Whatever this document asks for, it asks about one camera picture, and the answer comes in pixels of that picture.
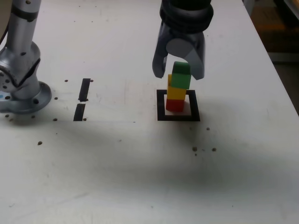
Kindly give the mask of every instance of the green block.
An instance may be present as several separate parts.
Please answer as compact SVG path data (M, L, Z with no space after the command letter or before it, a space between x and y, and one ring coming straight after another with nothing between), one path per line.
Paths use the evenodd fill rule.
M186 62L175 62L173 65L172 73L190 75L191 74L190 65Z
M190 88L191 75L173 73L171 76L171 87L188 90Z

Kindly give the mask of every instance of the silver cylinder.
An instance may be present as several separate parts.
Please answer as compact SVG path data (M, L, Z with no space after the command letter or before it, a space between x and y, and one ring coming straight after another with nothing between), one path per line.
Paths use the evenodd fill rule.
M39 11L42 0L13 0L13 5L21 11L36 13Z
M7 48L16 55L24 55L30 51L37 16L33 20L26 20L26 17L37 15L40 5L41 0L13 1L7 34Z

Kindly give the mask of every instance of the black rubber ring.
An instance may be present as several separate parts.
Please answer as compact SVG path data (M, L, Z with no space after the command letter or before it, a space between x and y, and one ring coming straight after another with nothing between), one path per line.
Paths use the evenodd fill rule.
M177 12L170 7L170 0L162 0L160 8L160 16L162 21L171 29L177 30L184 34L195 34L205 31L214 15L213 7L209 5L206 8L206 15L204 18L188 20L182 18Z
M37 18L38 12L36 13L28 13L20 10L14 4L11 7L11 13L15 14L16 16L20 17L21 19L25 19L28 21L33 21Z

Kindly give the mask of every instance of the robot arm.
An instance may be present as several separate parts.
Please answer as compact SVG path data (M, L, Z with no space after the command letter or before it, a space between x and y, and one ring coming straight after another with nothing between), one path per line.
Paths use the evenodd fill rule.
M0 112L31 113L45 107L50 88L37 80L40 50L32 42L41 0L13 0L7 42L0 51Z
M211 0L162 0L162 23L153 59L153 71L162 78L168 54L185 59L191 74L204 77L205 38L203 31L213 17Z
M204 77L205 39L213 8L211 0L162 0L153 71L162 78L168 54L185 59L196 79ZM51 90L39 82L40 50L32 42L41 0L13 0L7 42L0 51L0 112L26 114L45 107Z

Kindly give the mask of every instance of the yellow block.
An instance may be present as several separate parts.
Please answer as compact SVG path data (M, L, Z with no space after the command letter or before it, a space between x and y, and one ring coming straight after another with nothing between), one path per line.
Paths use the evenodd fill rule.
M186 91L184 89L171 87L171 75L168 75L167 98L185 100Z

